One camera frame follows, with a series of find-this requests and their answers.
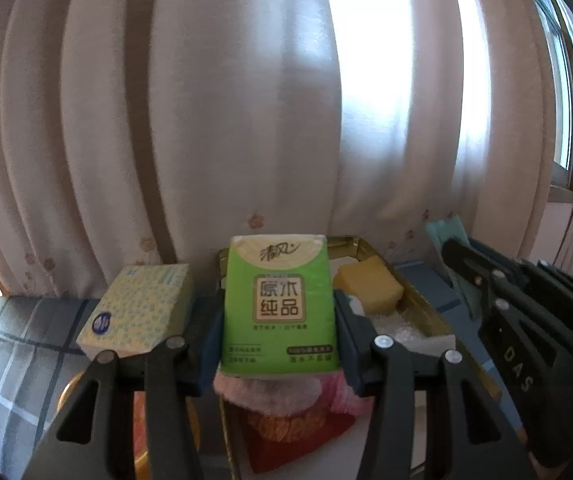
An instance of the cream semicircle label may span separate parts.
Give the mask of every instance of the cream semicircle label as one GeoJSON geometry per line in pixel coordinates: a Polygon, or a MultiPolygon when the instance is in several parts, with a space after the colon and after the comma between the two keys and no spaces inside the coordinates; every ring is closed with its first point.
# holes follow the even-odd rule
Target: cream semicircle label
{"type": "Polygon", "coordinates": [[[313,260],[325,245],[323,235],[252,235],[231,240],[247,263],[268,270],[288,270],[313,260]]]}

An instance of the brown square label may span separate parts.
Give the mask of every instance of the brown square label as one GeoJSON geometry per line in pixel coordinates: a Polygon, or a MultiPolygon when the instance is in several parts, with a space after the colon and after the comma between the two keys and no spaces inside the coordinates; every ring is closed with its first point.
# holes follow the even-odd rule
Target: brown square label
{"type": "Polygon", "coordinates": [[[255,278],[255,321],[306,319],[304,280],[299,274],[255,278]]]}

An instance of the window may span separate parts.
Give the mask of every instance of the window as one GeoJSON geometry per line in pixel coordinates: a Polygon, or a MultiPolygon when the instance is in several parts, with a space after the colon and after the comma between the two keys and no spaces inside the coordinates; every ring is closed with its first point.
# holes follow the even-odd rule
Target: window
{"type": "Polygon", "coordinates": [[[550,202],[573,202],[573,18],[563,0],[534,0],[551,56],[556,139],[550,202]]]}

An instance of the green tissue pack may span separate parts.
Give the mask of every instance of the green tissue pack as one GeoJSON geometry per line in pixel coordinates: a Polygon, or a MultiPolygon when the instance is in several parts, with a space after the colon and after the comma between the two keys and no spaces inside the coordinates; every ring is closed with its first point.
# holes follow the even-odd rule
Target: green tissue pack
{"type": "Polygon", "coordinates": [[[338,368],[326,237],[232,238],[222,372],[270,378],[338,368]]]}

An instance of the yellow patterned package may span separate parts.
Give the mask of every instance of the yellow patterned package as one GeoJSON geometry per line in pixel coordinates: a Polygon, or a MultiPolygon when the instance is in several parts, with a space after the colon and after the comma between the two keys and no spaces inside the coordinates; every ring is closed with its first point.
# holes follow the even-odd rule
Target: yellow patterned package
{"type": "Polygon", "coordinates": [[[124,267],[78,335],[78,345],[89,359],[105,349],[120,357],[149,352],[183,332],[192,299],[188,264],[124,267]]]}

